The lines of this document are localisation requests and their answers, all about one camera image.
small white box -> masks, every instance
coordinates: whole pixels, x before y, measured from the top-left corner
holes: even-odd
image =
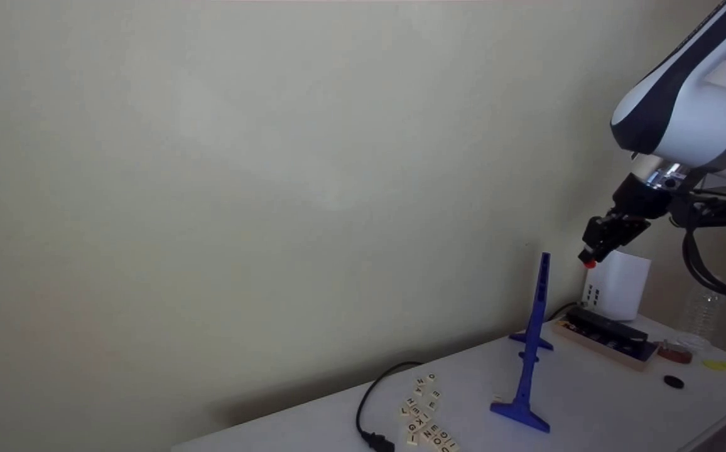
[[[614,249],[599,265],[588,272],[583,307],[614,321],[632,321],[638,317],[648,268],[648,258]]]

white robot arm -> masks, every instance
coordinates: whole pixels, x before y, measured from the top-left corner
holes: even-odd
[[[706,175],[726,177],[726,3],[618,102],[612,136],[642,152],[612,194],[608,215],[589,219],[581,260],[596,265],[632,240],[651,219],[673,214],[695,226],[726,226],[726,205],[695,219],[682,209]]]

white wall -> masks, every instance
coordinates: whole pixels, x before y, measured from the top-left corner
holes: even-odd
[[[710,7],[0,0],[0,449],[164,449],[501,334],[539,249],[570,302],[611,110]]]

blue stand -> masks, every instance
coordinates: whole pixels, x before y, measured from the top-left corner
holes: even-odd
[[[539,429],[539,431],[550,431],[552,429],[529,406],[537,346],[542,346],[539,329],[542,329],[542,317],[545,317],[547,268],[550,268],[550,254],[542,254],[539,257],[539,274],[537,274],[537,284],[534,284],[534,303],[532,303],[529,324],[528,324],[524,334],[518,334],[528,346],[523,351],[523,371],[520,371],[514,400],[509,405],[499,405],[499,402],[489,405],[489,411],[509,417],[509,420],[514,420],[520,425],[528,425],[532,429]]]

white table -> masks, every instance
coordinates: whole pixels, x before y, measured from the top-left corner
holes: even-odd
[[[653,338],[677,332],[642,318]],[[542,351],[534,366],[532,409],[550,422],[542,435],[489,411],[489,402],[506,402],[520,377],[518,351],[509,338],[429,362],[395,373],[378,385],[363,409],[363,427],[403,442],[401,402],[415,391],[416,377],[437,373],[442,390],[437,425],[464,452],[673,452],[724,449],[726,442],[726,371],[709,371],[700,362],[726,362],[726,351],[706,346],[694,363],[653,360],[631,370],[545,327],[555,351]],[[685,390],[663,385],[676,373]],[[363,387],[353,387],[293,409],[284,409],[185,445],[172,452],[367,452],[352,420]]]

